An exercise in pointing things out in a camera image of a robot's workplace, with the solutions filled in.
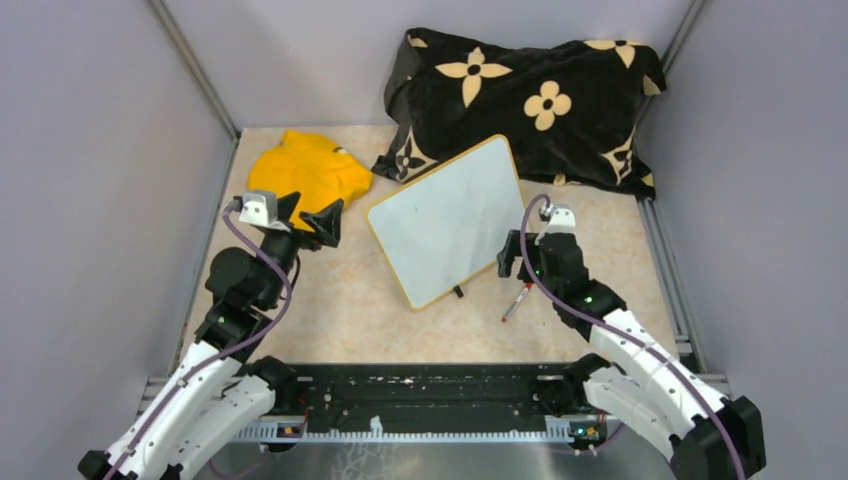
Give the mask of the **yellow-framed whiteboard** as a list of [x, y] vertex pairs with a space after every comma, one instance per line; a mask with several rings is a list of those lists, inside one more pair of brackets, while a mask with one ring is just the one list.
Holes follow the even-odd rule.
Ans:
[[366, 220], [420, 310], [494, 264], [524, 211], [511, 146], [494, 135], [376, 202]]

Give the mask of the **white red marker pen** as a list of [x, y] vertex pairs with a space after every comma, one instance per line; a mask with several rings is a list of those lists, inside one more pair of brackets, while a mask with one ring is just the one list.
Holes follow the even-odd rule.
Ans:
[[531, 291], [532, 288], [533, 288], [532, 283], [525, 283], [524, 284], [524, 286], [522, 287], [522, 289], [520, 290], [520, 292], [518, 293], [516, 298], [511, 302], [508, 309], [502, 315], [502, 317], [501, 317], [502, 323], [508, 322], [515, 315], [515, 313], [518, 310], [518, 308], [520, 307], [521, 303], [524, 301], [524, 299], [526, 298], [526, 296], [528, 295], [528, 293]]

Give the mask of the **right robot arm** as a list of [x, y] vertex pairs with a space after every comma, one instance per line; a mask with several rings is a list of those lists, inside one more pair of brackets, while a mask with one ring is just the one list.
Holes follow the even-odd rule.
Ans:
[[655, 341], [617, 293], [591, 278], [574, 234], [512, 230], [497, 255], [499, 276], [510, 276], [514, 261], [520, 279], [598, 352], [564, 383], [569, 408], [618, 417], [677, 479], [750, 479], [766, 467], [760, 409], [711, 386]]

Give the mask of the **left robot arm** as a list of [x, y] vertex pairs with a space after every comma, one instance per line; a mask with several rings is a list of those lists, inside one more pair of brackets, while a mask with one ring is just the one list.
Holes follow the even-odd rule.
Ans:
[[241, 241], [212, 259], [212, 295], [194, 340], [133, 425], [78, 464], [85, 479], [193, 479], [232, 437], [261, 415], [285, 414], [300, 399], [296, 371], [266, 356], [249, 359], [287, 313], [299, 254], [335, 248], [344, 201], [297, 212], [299, 192], [281, 198], [248, 190], [223, 209]]

